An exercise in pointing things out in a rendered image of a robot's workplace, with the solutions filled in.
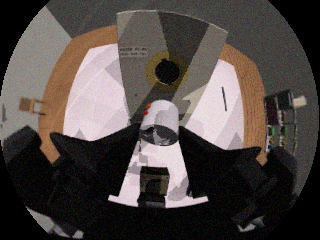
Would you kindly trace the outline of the white cylinder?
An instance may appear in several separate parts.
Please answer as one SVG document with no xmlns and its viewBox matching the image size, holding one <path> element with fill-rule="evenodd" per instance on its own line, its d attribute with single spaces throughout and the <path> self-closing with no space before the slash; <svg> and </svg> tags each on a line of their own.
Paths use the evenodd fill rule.
<svg viewBox="0 0 320 240">
<path fill-rule="evenodd" d="M 179 141 L 179 109 L 165 100 L 153 101 L 147 105 L 145 119 L 141 123 L 141 139 L 156 147 L 169 147 Z"/>
</svg>

